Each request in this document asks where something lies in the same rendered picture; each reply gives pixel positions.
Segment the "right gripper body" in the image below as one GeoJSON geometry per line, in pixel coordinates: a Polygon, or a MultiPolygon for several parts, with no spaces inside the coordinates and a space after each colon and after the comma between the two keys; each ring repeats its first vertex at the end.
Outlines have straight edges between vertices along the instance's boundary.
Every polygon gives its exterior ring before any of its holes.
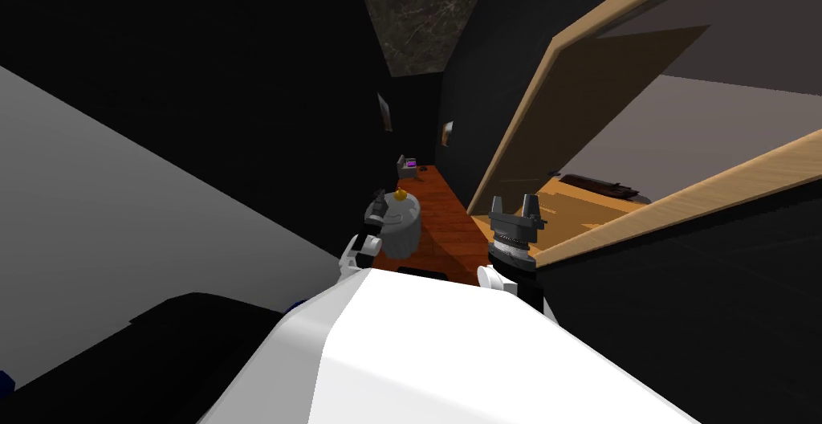
{"type": "Polygon", "coordinates": [[[538,241],[538,231],[543,230],[546,221],[538,214],[529,217],[490,212],[490,228],[493,230],[494,241],[509,242],[528,246],[538,241]]]}

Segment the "grey cylinder with yellow ball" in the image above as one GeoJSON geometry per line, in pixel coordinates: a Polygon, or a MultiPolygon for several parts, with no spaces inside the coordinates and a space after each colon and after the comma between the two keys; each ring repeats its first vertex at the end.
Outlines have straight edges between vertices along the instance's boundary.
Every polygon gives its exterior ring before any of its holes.
{"type": "Polygon", "coordinates": [[[421,237],[421,206],[411,193],[386,193],[388,209],[381,229],[382,252],[389,259],[407,259],[417,251],[421,237]]]}

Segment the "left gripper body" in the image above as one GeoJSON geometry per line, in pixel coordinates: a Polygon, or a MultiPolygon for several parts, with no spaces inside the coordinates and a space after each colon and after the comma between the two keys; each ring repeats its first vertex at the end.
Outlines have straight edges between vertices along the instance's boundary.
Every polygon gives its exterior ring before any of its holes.
{"type": "Polygon", "coordinates": [[[378,190],[374,194],[374,200],[369,205],[364,216],[364,222],[370,226],[382,227],[385,223],[385,215],[389,204],[385,199],[385,190],[378,190]]]}

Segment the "dark brown bed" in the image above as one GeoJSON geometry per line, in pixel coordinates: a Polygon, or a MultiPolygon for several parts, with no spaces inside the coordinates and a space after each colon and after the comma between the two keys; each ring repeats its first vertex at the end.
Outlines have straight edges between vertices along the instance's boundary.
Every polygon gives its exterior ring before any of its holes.
{"type": "Polygon", "coordinates": [[[599,181],[589,177],[581,177],[576,174],[564,174],[562,177],[559,177],[559,182],[609,198],[637,202],[646,205],[652,202],[647,197],[640,195],[637,190],[633,190],[632,188],[622,185],[621,183],[599,181]]]}

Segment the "tan wooden door leaf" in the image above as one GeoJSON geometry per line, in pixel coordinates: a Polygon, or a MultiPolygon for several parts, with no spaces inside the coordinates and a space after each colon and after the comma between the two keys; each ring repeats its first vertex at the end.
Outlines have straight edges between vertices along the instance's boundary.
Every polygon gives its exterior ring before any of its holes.
{"type": "Polygon", "coordinates": [[[564,48],[501,144],[469,214],[487,214],[495,196],[514,213],[524,195],[545,186],[708,28],[581,39],[564,48]]]}

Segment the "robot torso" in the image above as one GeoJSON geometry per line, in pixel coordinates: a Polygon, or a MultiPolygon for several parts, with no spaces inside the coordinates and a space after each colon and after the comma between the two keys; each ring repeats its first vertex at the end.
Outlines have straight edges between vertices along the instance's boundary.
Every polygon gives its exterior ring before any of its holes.
{"type": "Polygon", "coordinates": [[[289,311],[197,424],[698,424],[510,293],[358,271],[289,311]]]}

